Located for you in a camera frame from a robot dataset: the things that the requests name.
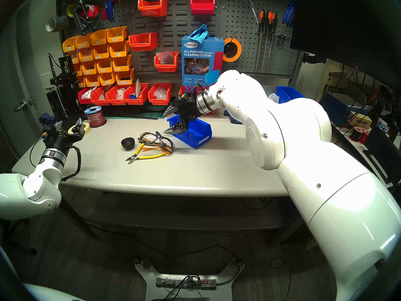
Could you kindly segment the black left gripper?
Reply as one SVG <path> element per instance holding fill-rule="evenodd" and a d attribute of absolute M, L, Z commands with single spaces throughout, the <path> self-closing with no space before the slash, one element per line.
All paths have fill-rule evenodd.
<path fill-rule="evenodd" d="M 73 126 L 72 134 L 62 130 L 63 121 L 45 127 L 45 148 L 55 148 L 58 150 L 66 150 L 73 146 L 74 143 L 81 141 L 85 135 L 85 125 L 81 118 L 78 119 L 76 125 Z"/>

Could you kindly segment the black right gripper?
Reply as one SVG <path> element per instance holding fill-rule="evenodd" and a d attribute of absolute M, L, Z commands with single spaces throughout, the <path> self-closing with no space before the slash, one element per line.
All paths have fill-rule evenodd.
<path fill-rule="evenodd" d="M 165 134 L 176 135 L 186 132 L 190 122 L 201 115 L 198 110 L 196 98 L 176 98 L 175 104 L 170 104 L 163 117 L 175 114 L 178 115 L 178 122 L 164 131 Z"/>

